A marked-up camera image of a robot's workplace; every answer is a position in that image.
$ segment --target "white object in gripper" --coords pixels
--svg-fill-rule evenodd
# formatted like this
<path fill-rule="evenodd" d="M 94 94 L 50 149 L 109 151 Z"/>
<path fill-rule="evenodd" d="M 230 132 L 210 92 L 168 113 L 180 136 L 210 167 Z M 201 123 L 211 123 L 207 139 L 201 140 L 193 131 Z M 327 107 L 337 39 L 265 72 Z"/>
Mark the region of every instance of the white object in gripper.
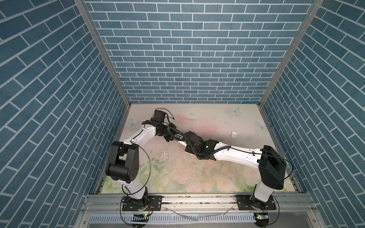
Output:
<path fill-rule="evenodd" d="M 232 139 L 236 139 L 237 138 L 237 132 L 234 132 L 234 131 L 232 131 L 232 133 L 231 133 L 231 138 Z"/>

